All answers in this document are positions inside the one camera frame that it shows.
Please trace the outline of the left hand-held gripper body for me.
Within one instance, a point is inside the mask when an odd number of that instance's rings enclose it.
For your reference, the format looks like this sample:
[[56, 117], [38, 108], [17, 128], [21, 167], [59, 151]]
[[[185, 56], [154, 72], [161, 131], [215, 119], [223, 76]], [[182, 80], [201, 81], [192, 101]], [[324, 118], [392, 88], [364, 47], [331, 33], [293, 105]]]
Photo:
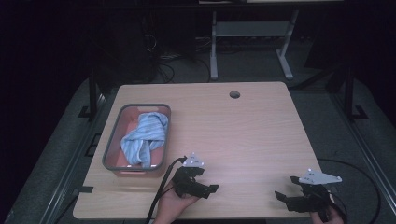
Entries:
[[201, 161], [194, 152], [182, 162], [182, 166], [175, 172], [172, 182], [175, 193], [183, 198], [185, 195], [191, 195], [193, 190], [201, 189], [203, 184], [195, 180], [196, 176], [202, 175], [205, 171], [204, 162]]

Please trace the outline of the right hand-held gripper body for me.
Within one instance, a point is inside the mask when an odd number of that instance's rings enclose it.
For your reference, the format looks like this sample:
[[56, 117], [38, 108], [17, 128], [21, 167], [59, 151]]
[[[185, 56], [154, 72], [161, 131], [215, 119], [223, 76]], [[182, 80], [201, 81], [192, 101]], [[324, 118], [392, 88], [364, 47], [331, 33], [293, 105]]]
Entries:
[[298, 213], [324, 212], [329, 206], [337, 205], [332, 201], [330, 192], [325, 188], [326, 184], [341, 183], [342, 177], [328, 175], [320, 171], [308, 169], [304, 176], [299, 177], [302, 185], [302, 196], [291, 197], [292, 201], [286, 203], [289, 211]]

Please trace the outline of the person's right hand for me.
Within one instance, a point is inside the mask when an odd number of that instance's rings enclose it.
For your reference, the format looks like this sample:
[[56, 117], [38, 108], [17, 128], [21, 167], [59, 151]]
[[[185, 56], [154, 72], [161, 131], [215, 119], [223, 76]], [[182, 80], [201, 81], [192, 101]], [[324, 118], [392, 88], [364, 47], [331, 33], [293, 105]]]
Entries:
[[309, 213], [313, 224], [346, 224], [339, 211], [334, 206], [329, 206], [326, 211], [327, 222], [323, 222], [318, 212]]

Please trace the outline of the person's left hand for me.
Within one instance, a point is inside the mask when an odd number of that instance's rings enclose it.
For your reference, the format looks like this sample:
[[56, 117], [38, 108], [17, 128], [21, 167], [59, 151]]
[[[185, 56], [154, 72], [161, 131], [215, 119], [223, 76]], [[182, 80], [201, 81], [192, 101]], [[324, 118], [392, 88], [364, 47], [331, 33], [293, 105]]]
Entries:
[[192, 204], [199, 200], [195, 196], [180, 198], [173, 185], [168, 184], [159, 200], [156, 217], [152, 224], [172, 224]]

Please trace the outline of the light blue striped towel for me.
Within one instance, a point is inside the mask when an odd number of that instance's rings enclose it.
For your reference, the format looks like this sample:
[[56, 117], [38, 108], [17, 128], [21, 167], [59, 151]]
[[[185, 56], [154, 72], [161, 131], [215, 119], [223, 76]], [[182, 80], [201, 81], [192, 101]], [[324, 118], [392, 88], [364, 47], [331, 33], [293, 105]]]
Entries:
[[120, 147], [131, 165], [140, 164], [143, 168], [151, 166], [151, 152], [163, 147], [169, 118], [159, 112], [148, 112], [138, 116], [135, 129], [120, 140]]

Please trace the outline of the pink basket with grey rim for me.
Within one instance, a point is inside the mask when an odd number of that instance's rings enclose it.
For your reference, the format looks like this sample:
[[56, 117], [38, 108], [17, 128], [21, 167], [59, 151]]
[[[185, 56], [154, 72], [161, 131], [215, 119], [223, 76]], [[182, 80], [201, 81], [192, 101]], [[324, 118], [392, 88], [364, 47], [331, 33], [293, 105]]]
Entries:
[[[135, 129], [138, 116], [148, 112], [159, 112], [169, 118], [166, 140], [163, 147], [158, 147], [151, 152], [151, 166], [143, 168], [140, 164], [131, 165], [125, 158], [120, 147], [120, 140], [128, 132]], [[107, 142], [106, 150], [102, 158], [103, 165], [107, 170], [122, 177], [159, 177], [164, 173], [166, 166], [167, 141], [170, 126], [171, 109], [168, 105], [125, 105], [115, 121], [112, 133]]]

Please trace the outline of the black metal stand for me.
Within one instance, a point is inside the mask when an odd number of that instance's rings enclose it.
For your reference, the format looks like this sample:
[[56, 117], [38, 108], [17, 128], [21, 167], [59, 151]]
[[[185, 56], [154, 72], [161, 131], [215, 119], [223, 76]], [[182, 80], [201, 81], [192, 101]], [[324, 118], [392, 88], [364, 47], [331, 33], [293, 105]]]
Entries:
[[89, 84], [89, 104], [84, 105], [78, 114], [79, 118], [85, 118], [88, 121], [92, 121], [98, 111], [98, 87], [96, 83], [96, 72], [94, 69], [91, 70], [89, 78], [88, 78], [88, 84]]
[[345, 91], [344, 91], [344, 112], [348, 120], [368, 119], [367, 114], [360, 105], [353, 104], [354, 96], [354, 73], [349, 65], [345, 74]]

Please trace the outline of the aluminium rail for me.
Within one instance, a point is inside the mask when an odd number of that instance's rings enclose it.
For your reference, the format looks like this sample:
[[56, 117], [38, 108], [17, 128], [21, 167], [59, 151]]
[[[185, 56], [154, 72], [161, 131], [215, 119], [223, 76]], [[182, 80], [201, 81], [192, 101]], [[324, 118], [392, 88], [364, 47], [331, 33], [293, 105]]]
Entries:
[[90, 152], [93, 148], [92, 141], [98, 139], [99, 133], [95, 133], [96, 125], [99, 121], [99, 117], [103, 113], [104, 105], [106, 104], [106, 97], [100, 93], [96, 102], [90, 106], [90, 114], [93, 111], [93, 107], [96, 106], [96, 114], [88, 121], [87, 126], [82, 130], [79, 142], [73, 151], [69, 162], [65, 166], [64, 173], [60, 179], [58, 186], [53, 192], [49, 204], [44, 212], [44, 215], [40, 219], [39, 224], [55, 224], [59, 216], [59, 210], [63, 203], [64, 197], [69, 191], [69, 187], [73, 182], [73, 178], [77, 173], [78, 164], [80, 159], [85, 155], [92, 157], [93, 154]]
[[345, 112], [343, 101], [340, 99], [339, 96], [334, 94], [332, 94], [330, 98], [332, 99], [332, 102], [341, 114], [342, 119], [346, 123], [346, 126], [348, 127], [353, 138], [358, 144], [363, 159], [368, 169], [372, 173], [376, 185], [378, 186], [384, 199], [389, 205], [389, 208], [391, 209], [393, 215], [396, 216], [396, 188], [391, 185], [391, 182], [389, 181], [387, 175], [380, 166], [378, 159], [375, 157], [368, 143], [364, 140], [361, 130], [357, 126], [356, 120], [351, 119]]

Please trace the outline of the grey metal table frame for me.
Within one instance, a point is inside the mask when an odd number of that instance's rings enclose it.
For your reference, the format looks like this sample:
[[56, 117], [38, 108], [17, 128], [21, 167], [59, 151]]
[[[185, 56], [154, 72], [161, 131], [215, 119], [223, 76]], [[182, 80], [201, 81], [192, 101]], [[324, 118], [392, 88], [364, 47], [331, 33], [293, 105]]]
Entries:
[[212, 13], [211, 50], [210, 50], [210, 78], [219, 78], [217, 60], [218, 37], [283, 37], [284, 42], [276, 50], [276, 57], [280, 63], [287, 80], [293, 79], [286, 59], [286, 52], [299, 15], [298, 10], [293, 10], [288, 21], [218, 21], [217, 12]]

